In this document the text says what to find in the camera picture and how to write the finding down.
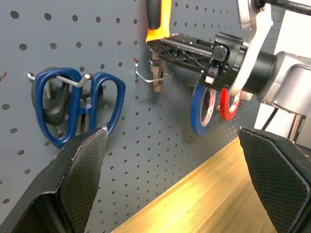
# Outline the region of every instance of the scissors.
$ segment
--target scissors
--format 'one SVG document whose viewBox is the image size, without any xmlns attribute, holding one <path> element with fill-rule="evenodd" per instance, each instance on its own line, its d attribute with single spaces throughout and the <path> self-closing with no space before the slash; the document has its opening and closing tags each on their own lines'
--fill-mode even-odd
<svg viewBox="0 0 311 233">
<path fill-rule="evenodd" d="M 47 127 L 45 120 L 46 111 L 43 108 L 43 90 L 47 81 L 57 75 L 63 76 L 75 82 L 81 80 L 80 73 L 73 68 L 53 68 L 38 73 L 35 77 L 35 112 L 37 122 L 43 134 L 58 148 L 63 148 L 64 144 L 76 135 L 77 125 L 83 114 L 88 116 L 87 131 L 95 129 L 96 113 L 99 104 L 100 89 L 105 81 L 111 80 L 117 87 L 117 99 L 113 114 L 108 123 L 108 135 L 112 133 L 119 120 L 125 96 L 125 83 L 117 77 L 105 72 L 98 72 L 91 78 L 90 97 L 86 104 L 81 106 L 82 87 L 72 87 L 69 100 L 69 116 L 66 132 L 62 137 L 54 137 Z"/>
</svg>

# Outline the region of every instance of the white wall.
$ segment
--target white wall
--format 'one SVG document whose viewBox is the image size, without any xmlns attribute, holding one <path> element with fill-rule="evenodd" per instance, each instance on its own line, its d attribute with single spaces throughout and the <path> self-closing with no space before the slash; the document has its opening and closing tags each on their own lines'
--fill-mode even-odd
<svg viewBox="0 0 311 233">
<path fill-rule="evenodd" d="M 310 5 L 310 0 L 292 0 L 302 4 Z M 293 53 L 296 55 L 311 58 L 311 17 L 290 11 L 285 12 L 281 31 L 277 40 L 275 54 L 280 51 Z M 273 107 L 261 104 L 256 119 L 255 128 L 261 129 L 270 114 Z M 294 114 L 289 114 L 279 110 L 275 115 L 266 131 L 287 137 Z"/>
</svg>

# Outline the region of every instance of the pegboard hole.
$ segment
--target pegboard hole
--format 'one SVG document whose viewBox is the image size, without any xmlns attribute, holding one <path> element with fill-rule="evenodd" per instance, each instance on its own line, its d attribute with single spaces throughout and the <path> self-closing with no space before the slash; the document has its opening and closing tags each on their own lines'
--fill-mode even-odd
<svg viewBox="0 0 311 233">
<path fill-rule="evenodd" d="M 24 150 L 19 150 L 19 151 L 17 152 L 18 155 L 23 155 L 24 153 L 25 153 Z"/>
<path fill-rule="evenodd" d="M 16 128 L 12 128 L 12 129 L 10 130 L 10 132 L 11 132 L 12 134 L 16 134 L 16 133 L 17 133 L 17 129 L 16 129 Z"/>
<path fill-rule="evenodd" d="M 52 19 L 52 16 L 49 14 L 49 13 L 45 13 L 44 14 L 44 18 L 47 20 L 47 21 L 50 21 Z"/>
<path fill-rule="evenodd" d="M 11 11 L 10 15 L 13 19 L 19 18 L 19 13 L 17 11 Z"/>
<path fill-rule="evenodd" d="M 73 20 L 74 22 L 77 22 L 77 21 L 78 21 L 78 16 L 73 15 L 73 16 L 72 16 L 72 20 Z"/>
<path fill-rule="evenodd" d="M 56 45 L 55 43 L 51 43 L 51 44 L 50 44 L 50 48 L 51 48 L 52 50 L 55 50 L 55 49 L 57 48 L 57 45 Z"/>
<path fill-rule="evenodd" d="M 25 44 L 20 44 L 20 45 L 19 45 L 19 49 L 22 50 L 22 51 L 26 51 L 26 50 L 27 50 L 27 45 L 25 45 Z"/>
<path fill-rule="evenodd" d="M 5 103 L 5 104 L 2 105 L 2 109 L 3 110 L 9 110 L 10 109 L 10 105 Z"/>
</svg>

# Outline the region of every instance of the blue tape roll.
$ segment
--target blue tape roll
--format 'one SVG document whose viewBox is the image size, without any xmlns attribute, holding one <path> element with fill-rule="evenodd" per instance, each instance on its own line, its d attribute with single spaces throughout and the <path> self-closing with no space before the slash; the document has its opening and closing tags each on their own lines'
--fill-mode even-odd
<svg viewBox="0 0 311 233">
<path fill-rule="evenodd" d="M 191 105 L 190 121 L 194 133 L 205 135 L 215 117 L 219 94 L 214 89 L 198 82 Z M 202 107 L 207 104 L 207 112 L 202 117 Z"/>
</svg>

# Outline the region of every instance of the metal hook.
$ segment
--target metal hook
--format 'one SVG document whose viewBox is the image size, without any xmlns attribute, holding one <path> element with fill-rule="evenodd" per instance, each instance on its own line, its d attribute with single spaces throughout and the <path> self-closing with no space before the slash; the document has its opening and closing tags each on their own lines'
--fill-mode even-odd
<svg viewBox="0 0 311 233">
<path fill-rule="evenodd" d="M 138 59 L 134 59 L 134 62 L 135 62 L 135 68 L 136 68 L 136 75 L 139 76 L 141 79 L 143 79 L 146 83 L 155 83 L 155 82 L 159 82 L 159 81 L 162 81 L 162 80 L 165 80 L 165 79 L 172 77 L 170 74 L 163 74 L 162 76 L 166 76 L 166 77 L 161 78 L 161 79 L 147 80 L 138 73 Z"/>
<path fill-rule="evenodd" d="M 27 78 L 31 81 L 35 80 L 35 77 L 33 76 L 32 73 L 28 73 Z M 86 84 L 86 82 L 91 78 L 91 76 L 89 74 L 84 75 L 83 78 L 78 83 L 70 79 L 67 79 L 65 77 L 59 76 L 59 75 L 57 75 L 56 78 L 65 83 L 68 83 L 69 85 L 73 85 L 75 87 L 80 88 L 80 87 L 83 87 L 84 84 Z"/>
</svg>

